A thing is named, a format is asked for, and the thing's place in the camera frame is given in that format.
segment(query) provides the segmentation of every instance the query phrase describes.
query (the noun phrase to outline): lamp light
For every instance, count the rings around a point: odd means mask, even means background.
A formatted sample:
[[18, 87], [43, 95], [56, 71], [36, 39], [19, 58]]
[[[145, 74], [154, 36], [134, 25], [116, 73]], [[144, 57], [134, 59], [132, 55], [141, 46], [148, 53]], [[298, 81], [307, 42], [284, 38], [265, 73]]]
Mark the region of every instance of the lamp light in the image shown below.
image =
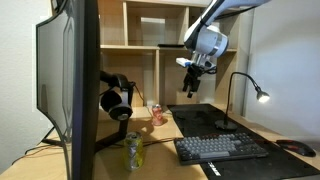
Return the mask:
[[230, 77], [230, 81], [229, 81], [229, 91], [228, 91], [228, 102], [227, 102], [227, 110], [226, 113], [224, 115], [223, 120], [218, 120], [215, 122], [215, 125], [218, 129], [223, 129], [223, 130], [236, 130], [238, 127], [236, 124], [228, 121], [228, 110], [229, 110], [229, 100], [230, 100], [230, 89], [231, 89], [231, 82], [232, 82], [232, 77], [235, 74], [240, 74], [243, 76], [246, 76], [247, 78], [249, 78], [255, 88], [255, 90], [257, 91], [257, 99], [259, 102], [264, 103], [266, 101], [269, 100], [269, 94], [262, 91], [261, 88], [258, 86], [258, 84], [253, 80], [253, 78], [251, 76], [249, 76], [248, 74], [242, 73], [242, 72], [233, 72], [231, 74]]

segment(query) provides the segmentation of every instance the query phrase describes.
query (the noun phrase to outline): soda can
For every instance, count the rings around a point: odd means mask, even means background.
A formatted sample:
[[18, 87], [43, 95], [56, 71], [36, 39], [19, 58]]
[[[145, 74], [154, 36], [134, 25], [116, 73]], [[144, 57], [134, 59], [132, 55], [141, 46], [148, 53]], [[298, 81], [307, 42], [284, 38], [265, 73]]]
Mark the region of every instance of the soda can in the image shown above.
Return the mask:
[[129, 171], [140, 168], [143, 164], [143, 144], [139, 132], [129, 132], [124, 139], [124, 164]]
[[152, 106], [152, 125], [161, 126], [163, 124], [162, 108], [160, 104]]

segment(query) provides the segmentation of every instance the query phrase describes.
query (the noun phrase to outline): black keyboard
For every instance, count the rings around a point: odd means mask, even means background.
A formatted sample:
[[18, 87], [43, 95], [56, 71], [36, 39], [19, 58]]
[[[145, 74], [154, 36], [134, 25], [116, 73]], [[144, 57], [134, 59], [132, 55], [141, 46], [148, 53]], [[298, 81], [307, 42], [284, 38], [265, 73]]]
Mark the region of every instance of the black keyboard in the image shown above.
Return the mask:
[[176, 138], [174, 145], [181, 165], [268, 155], [245, 133]]

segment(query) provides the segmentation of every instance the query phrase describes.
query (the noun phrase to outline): wooden shelf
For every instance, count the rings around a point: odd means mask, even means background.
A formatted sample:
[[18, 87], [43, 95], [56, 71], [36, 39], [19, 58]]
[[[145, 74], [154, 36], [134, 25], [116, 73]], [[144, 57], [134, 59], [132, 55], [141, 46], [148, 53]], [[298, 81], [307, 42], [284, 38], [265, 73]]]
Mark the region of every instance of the wooden shelf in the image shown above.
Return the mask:
[[[176, 58], [191, 59], [191, 53], [184, 47], [159, 47], [158, 44], [183, 44], [185, 32], [206, 5], [154, 0], [98, 2], [102, 70], [124, 74], [130, 81], [136, 82], [144, 100], [135, 92], [133, 106], [214, 103], [216, 89], [224, 93], [225, 87], [221, 86], [226, 81], [222, 78], [223, 73], [226, 69], [227, 72], [230, 70], [230, 65], [234, 67], [236, 62], [238, 30], [233, 26], [236, 19], [219, 21], [222, 32], [226, 29], [226, 34], [231, 33], [229, 40], [232, 46], [220, 57], [226, 63], [219, 63], [222, 64], [218, 67], [221, 68], [219, 76], [201, 77], [199, 94], [194, 94], [190, 99], [187, 92], [182, 92], [187, 70], [176, 63]], [[229, 9], [226, 13], [237, 10]]]

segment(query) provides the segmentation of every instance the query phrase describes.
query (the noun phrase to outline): desk surface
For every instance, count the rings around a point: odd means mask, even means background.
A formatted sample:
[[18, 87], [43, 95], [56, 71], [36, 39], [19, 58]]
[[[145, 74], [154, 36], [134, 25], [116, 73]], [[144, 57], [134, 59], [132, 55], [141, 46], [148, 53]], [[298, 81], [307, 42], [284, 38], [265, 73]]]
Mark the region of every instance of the desk surface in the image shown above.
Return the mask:
[[[240, 116], [232, 113], [229, 116], [270, 141], [285, 138]], [[164, 110], [164, 118], [165, 124], [153, 126], [150, 110], [135, 108], [128, 132], [139, 131], [144, 141], [182, 137], [170, 111]], [[102, 116], [102, 119], [105, 120], [99, 121], [97, 140], [116, 132], [118, 127], [118, 122], [108, 120], [107, 116]], [[180, 166], [172, 141], [147, 146], [144, 152], [144, 165], [130, 172], [123, 166], [121, 148], [108, 147], [99, 151], [95, 156], [94, 179], [207, 179], [199, 165]], [[319, 153], [315, 158], [293, 154], [320, 170]], [[0, 179], [66, 179], [63, 151], [51, 147], [22, 158], [1, 174]]]

